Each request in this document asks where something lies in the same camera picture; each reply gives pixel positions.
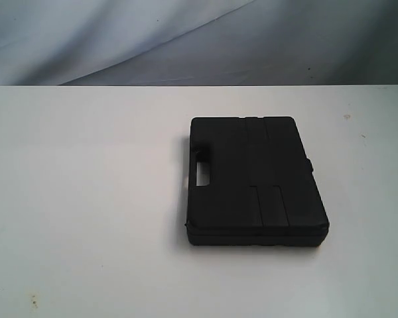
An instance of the black case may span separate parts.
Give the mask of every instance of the black case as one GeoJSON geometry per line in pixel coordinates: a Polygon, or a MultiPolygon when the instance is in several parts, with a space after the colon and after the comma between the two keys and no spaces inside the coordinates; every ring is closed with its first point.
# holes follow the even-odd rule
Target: black case
{"type": "Polygon", "coordinates": [[[186,227],[193,245],[320,245],[329,221],[291,117],[192,120],[186,227]]]}

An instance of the white tabletop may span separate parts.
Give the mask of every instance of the white tabletop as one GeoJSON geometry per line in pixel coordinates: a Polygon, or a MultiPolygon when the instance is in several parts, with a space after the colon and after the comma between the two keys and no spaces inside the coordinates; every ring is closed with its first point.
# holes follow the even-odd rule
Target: white tabletop
{"type": "Polygon", "coordinates": [[[398,317],[398,86],[0,87],[0,317],[398,317]],[[194,247],[198,116],[295,118],[319,248],[194,247]]]}

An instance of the gray fabric backdrop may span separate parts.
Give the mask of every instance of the gray fabric backdrop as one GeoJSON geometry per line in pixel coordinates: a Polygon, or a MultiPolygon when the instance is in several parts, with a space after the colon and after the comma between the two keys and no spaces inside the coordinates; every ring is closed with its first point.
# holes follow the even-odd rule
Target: gray fabric backdrop
{"type": "Polygon", "coordinates": [[[0,0],[0,84],[398,83],[398,0],[0,0]]]}

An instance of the black plastic case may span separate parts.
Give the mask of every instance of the black plastic case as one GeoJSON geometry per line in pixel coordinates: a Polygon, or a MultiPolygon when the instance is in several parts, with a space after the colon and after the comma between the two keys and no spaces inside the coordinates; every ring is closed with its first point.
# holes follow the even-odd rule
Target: black plastic case
{"type": "Polygon", "coordinates": [[[192,120],[186,227],[193,245],[320,245],[329,221],[291,117],[192,120]]]}

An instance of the white table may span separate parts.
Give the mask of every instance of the white table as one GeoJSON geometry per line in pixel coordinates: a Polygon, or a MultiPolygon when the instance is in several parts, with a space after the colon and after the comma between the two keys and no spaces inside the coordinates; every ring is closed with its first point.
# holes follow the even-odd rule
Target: white table
{"type": "Polygon", "coordinates": [[[398,318],[398,86],[0,87],[0,317],[398,318]],[[320,248],[193,247],[197,116],[296,119],[320,248]]]}

